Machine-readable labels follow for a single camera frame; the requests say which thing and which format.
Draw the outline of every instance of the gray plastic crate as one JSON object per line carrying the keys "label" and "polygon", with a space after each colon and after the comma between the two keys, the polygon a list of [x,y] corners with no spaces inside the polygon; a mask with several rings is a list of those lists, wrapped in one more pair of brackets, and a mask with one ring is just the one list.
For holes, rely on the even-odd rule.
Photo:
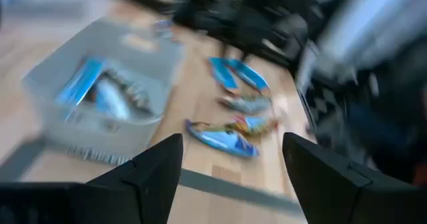
{"label": "gray plastic crate", "polygon": [[[149,41],[154,48],[143,50],[126,39]],[[147,87],[153,114],[136,120],[119,120],[88,105],[72,107],[55,102],[70,80],[81,58],[97,55],[113,60],[139,75]],[[133,157],[147,149],[167,105],[174,73],[183,47],[151,32],[132,29],[112,21],[98,20],[58,48],[29,72],[23,83],[43,120],[45,136],[60,145],[86,147],[119,156]],[[65,120],[64,113],[72,113]]]}

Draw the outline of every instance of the wooden floor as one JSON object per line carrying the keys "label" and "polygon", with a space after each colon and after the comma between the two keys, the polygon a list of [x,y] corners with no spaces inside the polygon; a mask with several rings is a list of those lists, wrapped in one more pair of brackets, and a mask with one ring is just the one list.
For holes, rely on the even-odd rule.
{"label": "wooden floor", "polygon": [[[114,8],[110,17],[135,28],[147,27],[153,21],[165,18],[119,0],[114,0]],[[283,115],[284,118],[278,130],[262,138],[251,140],[259,148],[260,157],[252,160],[240,159],[211,149],[185,132],[183,120],[186,118],[222,123],[230,120],[236,112],[224,109],[214,101],[223,92],[210,75],[206,59],[217,54],[218,42],[185,29],[180,30],[179,39],[186,46],[185,59],[177,73],[176,86],[169,97],[165,118],[151,143],[155,144],[172,133],[183,133],[185,145],[183,168],[247,187],[285,195],[297,201],[282,157],[282,137],[285,131],[297,133],[308,139],[309,137],[305,133],[307,118],[291,75],[287,70],[260,58],[253,57],[250,60],[249,65],[267,80],[272,90],[273,108],[264,115]],[[64,41],[64,39],[56,40],[52,37],[47,39],[29,37],[18,27],[0,29],[0,91],[3,94],[0,102],[0,158],[2,160],[6,160],[24,140],[36,136],[40,131],[39,120],[22,90],[21,78]],[[232,55],[237,54],[238,51],[232,51]],[[239,86],[242,87],[242,91],[250,91],[250,88],[242,82],[239,82]],[[22,180],[84,182],[111,168],[53,151],[45,151],[35,160]],[[180,200],[182,205],[201,208],[197,203],[183,199],[183,193],[189,192],[191,191],[187,188],[180,187],[177,192],[177,197],[180,196],[180,198],[177,200]],[[209,197],[205,199],[205,202],[211,203],[210,205],[222,206],[221,210],[225,212],[227,212],[225,208],[227,205],[239,206],[233,201],[224,201],[225,204],[222,205],[222,201],[218,200],[222,200],[222,197]],[[214,221],[212,218],[215,213],[210,213],[212,216],[205,218],[205,221],[198,219],[190,221],[183,216],[178,218],[179,215],[175,210],[177,208],[182,209],[183,207],[174,204],[171,216],[176,216],[176,218],[171,218],[169,220],[171,223],[211,223]],[[206,208],[206,211],[210,212],[211,207],[206,206]],[[256,208],[246,206],[243,208],[248,213],[251,213],[253,209]],[[217,217],[222,215],[221,211],[216,214],[218,214]],[[222,223],[241,223],[235,222],[234,218],[230,216]]]}

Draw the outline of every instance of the hardwood floor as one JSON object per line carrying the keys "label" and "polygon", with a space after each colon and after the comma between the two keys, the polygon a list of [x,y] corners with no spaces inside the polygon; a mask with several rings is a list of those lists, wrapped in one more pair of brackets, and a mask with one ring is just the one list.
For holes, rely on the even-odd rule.
{"label": "hardwood floor", "polygon": [[[165,18],[122,0],[113,2],[114,8],[109,17],[135,28],[147,27],[153,21]],[[24,140],[40,132],[40,121],[22,88],[21,78],[65,40],[29,37],[21,32],[19,26],[0,29],[0,91],[5,97],[0,102],[1,160],[6,160]],[[291,75],[286,69],[258,57],[253,57],[249,62],[267,80],[272,90],[273,108],[264,114],[283,115],[284,118],[277,130],[251,139],[260,149],[259,158],[240,159],[212,149],[185,132],[183,120],[186,118],[222,123],[237,113],[224,109],[214,101],[223,92],[210,75],[206,59],[216,55],[218,41],[186,29],[180,29],[179,40],[185,45],[186,54],[177,72],[176,86],[169,97],[165,118],[151,143],[155,144],[173,133],[183,133],[184,169],[298,201],[286,172],[281,151],[282,137],[285,131],[308,139],[310,137],[305,132],[307,118]],[[238,54],[237,50],[231,53],[234,56]],[[238,84],[242,91],[250,91],[240,80]],[[44,151],[21,180],[85,182],[111,168],[54,151]],[[170,223],[281,223],[286,220],[291,223],[305,221],[187,187],[179,187],[169,218]]]}

